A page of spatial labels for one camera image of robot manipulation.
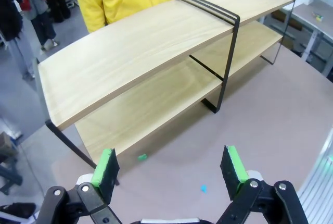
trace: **shelf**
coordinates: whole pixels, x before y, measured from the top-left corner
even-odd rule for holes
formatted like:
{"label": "shelf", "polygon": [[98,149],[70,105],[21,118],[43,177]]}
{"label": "shelf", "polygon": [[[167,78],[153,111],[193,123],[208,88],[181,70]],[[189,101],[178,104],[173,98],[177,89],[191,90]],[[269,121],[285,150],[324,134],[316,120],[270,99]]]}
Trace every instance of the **shelf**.
{"label": "shelf", "polygon": [[[245,41],[250,35],[253,35],[250,42]],[[218,41],[217,52],[214,44],[207,47],[208,60],[219,60],[216,62],[218,65],[221,64],[220,60],[226,60],[229,38],[227,36],[222,42]],[[264,25],[252,22],[240,28],[239,39],[233,72],[276,43],[280,36]],[[220,85],[219,79],[188,57],[109,101],[75,125],[90,156],[97,163],[104,148],[115,148],[120,154],[201,101]]]}
{"label": "shelf", "polygon": [[[242,24],[292,2],[209,1],[234,10]],[[108,25],[39,64],[50,118],[63,130],[231,31],[226,22],[179,0]]]}
{"label": "shelf", "polygon": [[[226,36],[193,53],[193,56],[223,77],[231,38],[231,35]],[[260,56],[263,52],[280,41],[281,38],[282,36],[280,34],[257,21],[239,28],[229,77],[253,59]]]}

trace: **dark pants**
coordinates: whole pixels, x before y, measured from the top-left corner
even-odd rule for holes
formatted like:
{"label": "dark pants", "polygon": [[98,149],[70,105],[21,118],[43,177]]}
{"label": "dark pants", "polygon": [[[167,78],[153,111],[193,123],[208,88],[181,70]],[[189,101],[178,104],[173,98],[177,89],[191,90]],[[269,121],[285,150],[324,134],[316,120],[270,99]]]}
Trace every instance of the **dark pants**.
{"label": "dark pants", "polygon": [[47,0],[47,3],[55,22],[62,22],[64,18],[70,18],[71,11],[67,7],[65,0]]}
{"label": "dark pants", "polygon": [[48,39],[54,39],[56,37],[56,32],[53,29],[52,22],[48,17],[47,12],[36,16],[31,20],[31,23],[41,45],[44,45]]}

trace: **bottom shelf board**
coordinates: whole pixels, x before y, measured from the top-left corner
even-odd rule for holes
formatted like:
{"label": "bottom shelf board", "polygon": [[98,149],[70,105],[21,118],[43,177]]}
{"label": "bottom shelf board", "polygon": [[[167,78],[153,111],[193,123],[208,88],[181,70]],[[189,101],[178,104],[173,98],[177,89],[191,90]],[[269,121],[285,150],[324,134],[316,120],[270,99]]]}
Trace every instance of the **bottom shelf board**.
{"label": "bottom shelf board", "polygon": [[[232,35],[226,36],[193,53],[193,56],[224,77],[231,39]],[[280,34],[257,21],[240,27],[229,76],[232,76],[281,39]]]}
{"label": "bottom shelf board", "polygon": [[[239,29],[230,75],[245,66],[281,36],[252,22]],[[222,74],[231,36],[195,57]],[[220,88],[221,81],[191,58],[165,69],[90,113],[75,125],[91,158],[98,163],[104,148],[120,154]]]}
{"label": "bottom shelf board", "polygon": [[75,125],[91,158],[98,163],[104,148],[115,148],[120,154],[221,84],[221,80],[188,57],[109,101]]}

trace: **equipment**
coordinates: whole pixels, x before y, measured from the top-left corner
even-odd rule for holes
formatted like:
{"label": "equipment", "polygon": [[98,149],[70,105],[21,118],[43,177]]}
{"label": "equipment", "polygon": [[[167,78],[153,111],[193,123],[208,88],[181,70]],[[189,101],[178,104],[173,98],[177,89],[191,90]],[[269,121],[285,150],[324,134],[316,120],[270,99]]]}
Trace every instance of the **equipment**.
{"label": "equipment", "polygon": [[[274,186],[270,186],[263,180],[249,179],[251,173],[245,170],[234,146],[224,147],[220,167],[230,200],[233,202],[216,223],[242,224],[252,211],[262,213],[271,224],[308,224],[290,182],[278,181]],[[36,223],[74,224],[81,216],[90,215],[96,224],[121,224],[108,206],[118,171],[115,151],[105,150],[91,183],[81,183],[70,191],[60,186],[54,186],[47,191]],[[143,219],[133,224],[158,223],[212,224],[198,218],[172,221]]]}

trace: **ribbed metal panel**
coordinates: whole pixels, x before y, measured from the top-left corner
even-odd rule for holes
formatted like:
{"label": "ribbed metal panel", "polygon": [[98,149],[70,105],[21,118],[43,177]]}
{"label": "ribbed metal panel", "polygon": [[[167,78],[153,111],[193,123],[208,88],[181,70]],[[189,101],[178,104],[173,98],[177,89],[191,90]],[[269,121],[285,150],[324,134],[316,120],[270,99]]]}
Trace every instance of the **ribbed metal panel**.
{"label": "ribbed metal panel", "polygon": [[310,224],[333,223],[333,128],[311,171],[298,192]]}

